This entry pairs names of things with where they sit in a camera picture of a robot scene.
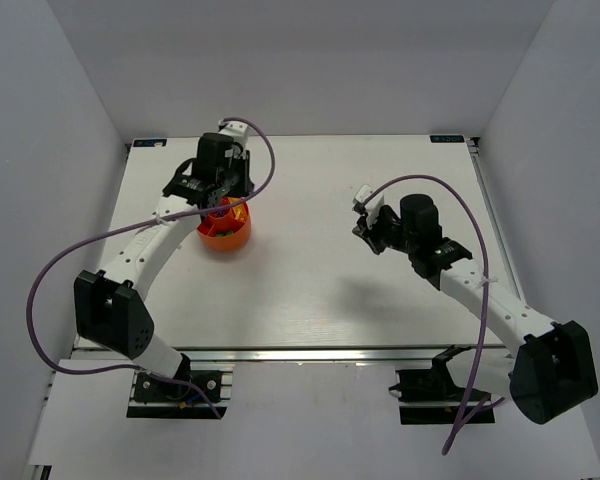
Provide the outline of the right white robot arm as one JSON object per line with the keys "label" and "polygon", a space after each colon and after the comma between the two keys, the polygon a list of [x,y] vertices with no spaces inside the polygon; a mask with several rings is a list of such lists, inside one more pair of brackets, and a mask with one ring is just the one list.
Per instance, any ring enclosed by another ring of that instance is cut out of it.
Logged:
{"label": "right white robot arm", "polygon": [[444,236],[429,196],[407,195],[394,211],[364,185],[353,208],[360,216],[355,236],[375,254],[387,249],[406,254],[419,277],[485,321],[507,350],[476,356],[472,347],[449,347],[417,381],[398,386],[402,399],[450,397],[471,384],[513,401],[527,419],[545,424],[598,394],[587,331],[575,321],[559,323],[539,313],[485,277],[471,252]]}

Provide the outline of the green lego brick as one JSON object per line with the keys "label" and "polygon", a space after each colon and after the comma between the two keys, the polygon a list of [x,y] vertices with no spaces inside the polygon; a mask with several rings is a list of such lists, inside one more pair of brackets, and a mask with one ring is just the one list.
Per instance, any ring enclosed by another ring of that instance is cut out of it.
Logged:
{"label": "green lego brick", "polygon": [[222,237],[226,237],[226,236],[230,236],[233,235],[233,231],[229,230],[229,231],[223,231],[223,232],[217,232],[215,234],[215,238],[222,238]]}

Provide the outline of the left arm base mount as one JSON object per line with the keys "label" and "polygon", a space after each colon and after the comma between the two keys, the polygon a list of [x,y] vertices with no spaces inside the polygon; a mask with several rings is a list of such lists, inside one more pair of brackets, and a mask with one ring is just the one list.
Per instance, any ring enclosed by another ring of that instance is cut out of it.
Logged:
{"label": "left arm base mount", "polygon": [[219,420],[228,408],[233,384],[229,364],[193,363],[189,382],[196,389],[158,381],[146,372],[135,374],[126,417],[131,419]]}

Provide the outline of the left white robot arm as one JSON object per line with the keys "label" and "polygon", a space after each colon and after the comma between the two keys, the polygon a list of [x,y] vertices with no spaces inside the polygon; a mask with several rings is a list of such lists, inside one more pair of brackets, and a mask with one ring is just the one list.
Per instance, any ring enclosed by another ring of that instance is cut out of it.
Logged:
{"label": "left white robot arm", "polygon": [[199,210],[219,206],[227,195],[252,193],[248,136],[242,122],[203,134],[195,157],[185,160],[163,188],[153,224],[140,228],[98,272],[78,275],[74,302],[80,337],[154,374],[188,380],[184,355],[158,336],[145,299],[171,255],[201,224]]}

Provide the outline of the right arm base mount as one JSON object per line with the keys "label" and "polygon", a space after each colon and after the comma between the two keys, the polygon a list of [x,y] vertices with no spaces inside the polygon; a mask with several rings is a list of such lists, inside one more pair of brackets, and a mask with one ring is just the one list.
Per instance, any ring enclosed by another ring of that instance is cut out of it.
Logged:
{"label": "right arm base mount", "polygon": [[455,356],[471,351],[468,346],[451,346],[431,360],[424,369],[396,371],[397,383],[388,388],[399,402],[400,424],[403,426],[452,425],[464,386],[451,379],[447,363]]}

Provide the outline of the long yellow lego plate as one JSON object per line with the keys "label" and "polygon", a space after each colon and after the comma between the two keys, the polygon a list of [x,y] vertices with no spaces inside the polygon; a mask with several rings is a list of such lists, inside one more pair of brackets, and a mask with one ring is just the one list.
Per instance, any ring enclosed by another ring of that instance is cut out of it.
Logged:
{"label": "long yellow lego plate", "polygon": [[247,203],[236,205],[232,208],[234,219],[238,222],[245,223],[249,218],[249,209]]}

